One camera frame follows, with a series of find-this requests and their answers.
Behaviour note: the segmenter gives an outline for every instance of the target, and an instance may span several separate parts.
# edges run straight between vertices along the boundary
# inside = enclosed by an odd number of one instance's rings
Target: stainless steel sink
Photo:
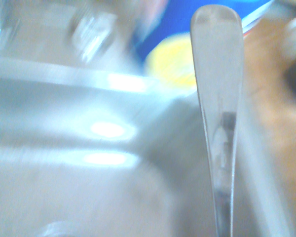
[[[0,52],[0,237],[216,236],[196,91],[75,66],[63,48],[54,58],[52,49],[25,57],[21,36]],[[233,233],[287,234],[289,215],[247,105]]]

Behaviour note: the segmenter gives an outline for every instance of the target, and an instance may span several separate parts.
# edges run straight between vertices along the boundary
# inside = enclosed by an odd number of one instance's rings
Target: metal sink
[[[0,237],[215,236],[196,92],[96,88],[110,74],[12,61],[27,74],[0,59]],[[83,84],[42,82],[49,70]],[[234,235],[258,236],[245,181],[237,166]]]

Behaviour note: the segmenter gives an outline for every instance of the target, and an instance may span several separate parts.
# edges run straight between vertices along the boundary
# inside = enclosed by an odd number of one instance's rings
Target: spoon
[[[232,236],[237,110],[243,78],[241,20],[221,5],[199,8],[191,21],[197,92],[212,180],[217,236]]]

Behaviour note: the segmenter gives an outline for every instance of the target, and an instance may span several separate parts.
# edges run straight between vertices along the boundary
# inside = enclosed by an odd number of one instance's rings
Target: blue package
[[[143,41],[136,35],[133,44],[139,59],[144,62],[147,55],[166,37],[190,31],[190,21],[195,11],[208,4],[225,5],[235,10],[241,19],[264,6],[269,0],[169,0],[160,24]]]

